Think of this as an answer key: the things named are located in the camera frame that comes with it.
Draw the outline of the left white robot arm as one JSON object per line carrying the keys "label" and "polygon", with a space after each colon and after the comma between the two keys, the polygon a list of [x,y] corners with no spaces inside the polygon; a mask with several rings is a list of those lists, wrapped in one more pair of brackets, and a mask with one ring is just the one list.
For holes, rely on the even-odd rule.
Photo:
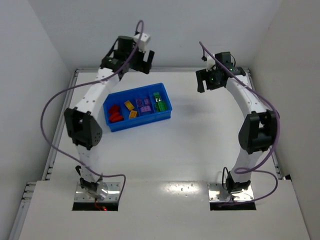
{"label": "left white robot arm", "polygon": [[80,185],[92,195],[102,189],[103,174],[98,172],[99,157],[97,145],[103,130],[98,115],[107,96],[130,69],[148,74],[152,67],[154,51],[144,60],[146,46],[151,40],[147,33],[135,36],[119,36],[110,51],[102,59],[96,80],[74,108],[67,108],[64,119],[68,136],[76,146],[81,162],[76,167]]}

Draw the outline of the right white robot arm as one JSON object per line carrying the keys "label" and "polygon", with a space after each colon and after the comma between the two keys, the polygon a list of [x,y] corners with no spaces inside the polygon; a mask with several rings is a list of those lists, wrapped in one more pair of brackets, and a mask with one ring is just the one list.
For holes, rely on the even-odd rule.
{"label": "right white robot arm", "polygon": [[225,88],[239,106],[244,122],[238,133],[240,152],[223,187],[228,193],[248,189],[251,183],[250,169],[276,140],[276,113],[268,109],[253,93],[247,73],[237,67],[230,52],[221,52],[214,57],[203,55],[206,68],[196,71],[197,91]]}

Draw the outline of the yellow lego plate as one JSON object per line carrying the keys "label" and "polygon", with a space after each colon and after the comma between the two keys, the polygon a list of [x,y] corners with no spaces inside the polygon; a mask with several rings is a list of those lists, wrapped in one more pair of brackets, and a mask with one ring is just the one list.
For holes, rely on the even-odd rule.
{"label": "yellow lego plate", "polygon": [[124,105],[129,111],[132,111],[135,109],[134,105],[129,100],[125,101]]}

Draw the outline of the purple butterfly lego brick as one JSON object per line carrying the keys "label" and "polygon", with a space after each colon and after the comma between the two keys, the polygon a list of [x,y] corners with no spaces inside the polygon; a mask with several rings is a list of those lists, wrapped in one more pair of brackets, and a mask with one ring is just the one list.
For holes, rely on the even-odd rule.
{"label": "purple butterfly lego brick", "polygon": [[143,102],[142,102],[142,99],[139,98],[139,97],[135,99],[135,102],[136,102],[136,105],[137,105],[138,108],[141,108],[141,107],[144,106]]}

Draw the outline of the large green lego plate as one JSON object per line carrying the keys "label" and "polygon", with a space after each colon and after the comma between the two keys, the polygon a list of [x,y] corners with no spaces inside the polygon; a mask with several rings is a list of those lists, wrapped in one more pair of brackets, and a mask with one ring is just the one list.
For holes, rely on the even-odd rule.
{"label": "large green lego plate", "polygon": [[167,110],[167,106],[166,103],[162,100],[162,101],[157,101],[155,103],[155,109],[156,112],[164,112]]}

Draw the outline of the plain purple rounded lego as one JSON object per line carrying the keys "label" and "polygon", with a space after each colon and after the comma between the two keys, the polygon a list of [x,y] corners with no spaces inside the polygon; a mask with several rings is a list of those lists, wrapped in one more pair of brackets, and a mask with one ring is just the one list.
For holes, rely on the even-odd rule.
{"label": "plain purple rounded lego", "polygon": [[146,106],[142,106],[142,107],[140,108],[140,113],[141,113],[141,115],[144,116],[144,115],[152,114],[153,111],[152,111],[152,108],[151,108],[150,105],[146,105]]}

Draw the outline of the green lego brick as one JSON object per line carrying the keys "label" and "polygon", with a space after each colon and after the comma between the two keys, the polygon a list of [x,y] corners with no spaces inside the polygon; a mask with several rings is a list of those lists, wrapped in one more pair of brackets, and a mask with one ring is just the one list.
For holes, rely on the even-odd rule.
{"label": "green lego brick", "polygon": [[162,101],[162,98],[158,92],[154,92],[153,96],[154,96],[156,102]]}

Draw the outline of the small red lego brick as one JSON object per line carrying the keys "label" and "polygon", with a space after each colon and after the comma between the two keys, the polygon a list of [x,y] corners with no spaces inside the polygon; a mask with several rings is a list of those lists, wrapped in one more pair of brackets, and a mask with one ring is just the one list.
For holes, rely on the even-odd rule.
{"label": "small red lego brick", "polygon": [[114,104],[114,105],[112,105],[112,106],[108,109],[108,113],[109,113],[110,115],[113,115],[114,113],[119,112],[120,109],[121,109],[121,108],[120,108],[119,105]]}

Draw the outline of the yellow butterfly lego brick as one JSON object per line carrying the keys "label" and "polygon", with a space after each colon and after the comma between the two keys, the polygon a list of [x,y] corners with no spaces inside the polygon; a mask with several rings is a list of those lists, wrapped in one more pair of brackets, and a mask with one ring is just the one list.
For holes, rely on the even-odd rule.
{"label": "yellow butterfly lego brick", "polygon": [[131,110],[130,113],[129,113],[129,116],[128,118],[129,119],[134,119],[138,116],[138,112],[136,110]]}

